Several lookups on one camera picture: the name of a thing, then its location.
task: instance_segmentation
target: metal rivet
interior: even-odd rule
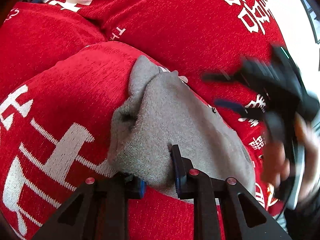
[[[190,175],[196,176],[199,174],[199,170],[197,169],[190,169],[189,170]]]
[[[86,184],[93,184],[94,183],[94,178],[87,178],[86,180],[85,180],[85,182],[86,182]]]
[[[237,183],[237,180],[233,177],[230,177],[227,179],[228,184],[235,185]]]

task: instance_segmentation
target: black sleeve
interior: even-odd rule
[[[303,208],[286,209],[288,234],[292,240],[320,239],[320,190]]]

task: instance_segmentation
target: red blanket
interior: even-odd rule
[[[269,43],[284,44],[263,0],[57,1],[78,14],[61,6],[17,3],[0,30],[0,208],[24,239],[85,178],[108,176],[111,116],[127,97],[128,75],[142,52],[186,76],[211,105],[214,98],[228,98],[263,110],[263,98],[249,89],[204,84],[200,74],[232,73],[240,67],[241,54],[268,61]],[[136,49],[107,42],[69,57],[104,40],[80,15],[97,24],[108,40]],[[276,213],[279,208],[269,207],[267,185],[259,179],[261,124],[218,110],[250,153],[256,198]],[[192,210],[192,205],[148,188],[143,200],[129,203],[130,237],[190,239]]]

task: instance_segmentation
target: gray fabric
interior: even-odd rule
[[[162,72],[140,56],[131,72],[129,98],[112,117],[108,162],[176,197],[173,144],[210,177],[232,176],[255,192],[253,165],[237,133],[196,98],[176,71]]]

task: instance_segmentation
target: white surface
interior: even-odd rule
[[[320,98],[319,49],[301,0],[268,0],[305,87]]]

